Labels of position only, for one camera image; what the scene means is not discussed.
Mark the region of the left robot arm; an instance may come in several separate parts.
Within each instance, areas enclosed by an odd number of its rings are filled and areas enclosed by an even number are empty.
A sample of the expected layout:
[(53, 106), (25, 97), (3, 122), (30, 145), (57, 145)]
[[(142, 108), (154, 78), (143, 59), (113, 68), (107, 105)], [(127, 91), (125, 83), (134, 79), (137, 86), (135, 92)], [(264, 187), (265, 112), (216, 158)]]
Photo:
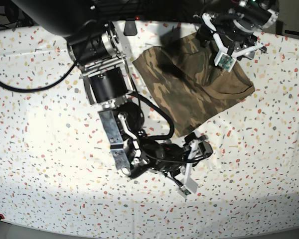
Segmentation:
[(196, 34), (201, 46), (220, 36), (231, 52), (240, 52), (258, 42), (254, 32), (269, 28), (279, 16), (277, 0), (210, 0), (200, 13)]

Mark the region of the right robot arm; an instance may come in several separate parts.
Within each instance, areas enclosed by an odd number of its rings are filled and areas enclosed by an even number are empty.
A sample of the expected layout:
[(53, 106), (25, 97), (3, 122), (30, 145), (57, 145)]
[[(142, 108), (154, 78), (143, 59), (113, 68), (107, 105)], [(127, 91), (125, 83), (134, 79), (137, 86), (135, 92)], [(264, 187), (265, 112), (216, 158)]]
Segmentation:
[(213, 150), (194, 133), (203, 120), (203, 104), (173, 60), (185, 56), (184, 39), (151, 47), (134, 62), (153, 96), (150, 101), (137, 91), (114, 24), (98, 18), (91, 1), (58, 0), (63, 13), (49, 10), (45, 0), (18, 0), (16, 5), (66, 40), (89, 103), (101, 107), (99, 117), (116, 169), (132, 179), (147, 171), (160, 173), (180, 194), (195, 193), (192, 169)]

